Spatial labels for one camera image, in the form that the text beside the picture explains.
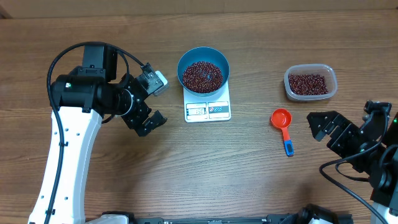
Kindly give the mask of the red measuring scoop blue handle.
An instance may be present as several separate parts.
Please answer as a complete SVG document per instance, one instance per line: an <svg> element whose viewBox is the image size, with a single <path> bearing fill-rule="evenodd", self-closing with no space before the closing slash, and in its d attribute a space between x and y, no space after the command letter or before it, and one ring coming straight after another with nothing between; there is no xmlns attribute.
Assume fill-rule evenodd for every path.
<svg viewBox="0 0 398 224"><path fill-rule="evenodd" d="M271 114L270 121L273 127L281 130L285 153L288 157L292 157L294 155L294 147L289 135L289 126L292 122L292 115L287 109L279 108Z"/></svg>

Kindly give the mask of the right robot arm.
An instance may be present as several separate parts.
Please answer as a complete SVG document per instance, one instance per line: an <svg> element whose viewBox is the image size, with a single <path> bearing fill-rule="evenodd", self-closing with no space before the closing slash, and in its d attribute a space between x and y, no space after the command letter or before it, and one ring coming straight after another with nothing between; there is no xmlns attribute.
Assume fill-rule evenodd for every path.
<svg viewBox="0 0 398 224"><path fill-rule="evenodd" d="M388 109L365 109L364 123L358 127L336 111L311 112L307 120L312 136L321 141L326 135L330 140L327 148L340 156L339 159L322 164L319 171L332 184L351 195L371 212L371 223L397 223L397 117L389 122ZM368 203L324 169L335 169L345 163L364 177L347 178L367 182L373 188Z"/></svg>

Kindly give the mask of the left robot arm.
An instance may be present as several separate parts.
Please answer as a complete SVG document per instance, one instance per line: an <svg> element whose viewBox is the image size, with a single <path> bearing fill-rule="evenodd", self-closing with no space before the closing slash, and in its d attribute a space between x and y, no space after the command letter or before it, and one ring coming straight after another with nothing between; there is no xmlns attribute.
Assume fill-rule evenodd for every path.
<svg viewBox="0 0 398 224"><path fill-rule="evenodd" d="M129 52L104 42L84 42L82 64L55 80L47 79L52 108L52 137L44 179L29 223L84 223L90 158L100 127L115 117L144 137L166 122L146 98L169 83L149 63L137 77L126 72L116 81L117 62Z"/></svg>

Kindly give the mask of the white kitchen scale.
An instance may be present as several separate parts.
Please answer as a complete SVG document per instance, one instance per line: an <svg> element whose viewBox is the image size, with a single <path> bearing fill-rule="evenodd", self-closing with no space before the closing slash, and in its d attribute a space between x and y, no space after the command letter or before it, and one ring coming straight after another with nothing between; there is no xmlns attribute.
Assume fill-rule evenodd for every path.
<svg viewBox="0 0 398 224"><path fill-rule="evenodd" d="M187 123L229 121L232 117L228 82L210 96L195 95L184 89L183 102Z"/></svg>

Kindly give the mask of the beans in blue bowl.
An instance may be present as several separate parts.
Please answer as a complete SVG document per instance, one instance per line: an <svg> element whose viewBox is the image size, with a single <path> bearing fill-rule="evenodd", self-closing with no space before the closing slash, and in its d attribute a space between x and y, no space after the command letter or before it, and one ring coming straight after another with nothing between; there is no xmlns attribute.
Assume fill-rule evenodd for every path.
<svg viewBox="0 0 398 224"><path fill-rule="evenodd" d="M223 84L221 69L210 62L199 61L189 65L183 72L183 85L195 93L211 93Z"/></svg>

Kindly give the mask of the blue bowl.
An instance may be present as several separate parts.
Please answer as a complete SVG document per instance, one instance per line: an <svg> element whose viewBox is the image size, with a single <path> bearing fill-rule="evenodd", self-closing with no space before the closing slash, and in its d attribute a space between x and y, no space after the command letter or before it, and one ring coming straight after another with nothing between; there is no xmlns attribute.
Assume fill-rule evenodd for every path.
<svg viewBox="0 0 398 224"><path fill-rule="evenodd" d="M185 69L199 61L205 61L205 62L210 62L216 65L221 69L224 81L222 86L228 82L229 80L229 75L230 75L230 66L227 58L219 51L211 47L196 47L194 49L189 50L188 52L184 53L180 60L178 61L177 65L177 78L180 82L180 84L183 86L184 89L188 90L190 93L193 93L195 95L199 96L210 96L214 95L218 90L211 92L211 93L195 93L189 89L187 89L182 82L182 76L183 72Z"/></svg>

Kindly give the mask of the red adzuki beans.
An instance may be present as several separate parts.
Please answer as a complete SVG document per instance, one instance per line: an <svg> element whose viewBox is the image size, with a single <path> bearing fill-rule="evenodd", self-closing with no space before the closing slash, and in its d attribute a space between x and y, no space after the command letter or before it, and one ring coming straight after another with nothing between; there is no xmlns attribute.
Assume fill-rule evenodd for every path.
<svg viewBox="0 0 398 224"><path fill-rule="evenodd" d="M296 95L325 95L329 93L326 78L319 74L289 74L289 86Z"/></svg>

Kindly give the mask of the clear plastic container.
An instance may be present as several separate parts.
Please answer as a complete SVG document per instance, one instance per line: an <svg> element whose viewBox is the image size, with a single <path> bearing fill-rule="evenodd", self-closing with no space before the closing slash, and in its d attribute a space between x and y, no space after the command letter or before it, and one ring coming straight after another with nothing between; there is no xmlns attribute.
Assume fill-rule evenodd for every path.
<svg viewBox="0 0 398 224"><path fill-rule="evenodd" d="M321 75L325 77L328 93L322 95L298 95L293 92L289 83L289 75ZM292 101L317 101L326 100L334 96L338 91L338 82L335 71L329 66L321 63L294 65L288 68L284 75L284 86L287 98Z"/></svg>

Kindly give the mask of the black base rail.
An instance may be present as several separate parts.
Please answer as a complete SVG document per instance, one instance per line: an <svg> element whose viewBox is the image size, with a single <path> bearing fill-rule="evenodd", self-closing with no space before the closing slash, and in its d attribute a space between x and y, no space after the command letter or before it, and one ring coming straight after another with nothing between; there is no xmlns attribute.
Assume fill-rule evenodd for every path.
<svg viewBox="0 0 398 224"><path fill-rule="evenodd" d="M326 208L308 204L297 213L268 214L264 217L232 218L136 218L128 212L104 212L90 223L125 224L353 224L351 214L338 215Z"/></svg>

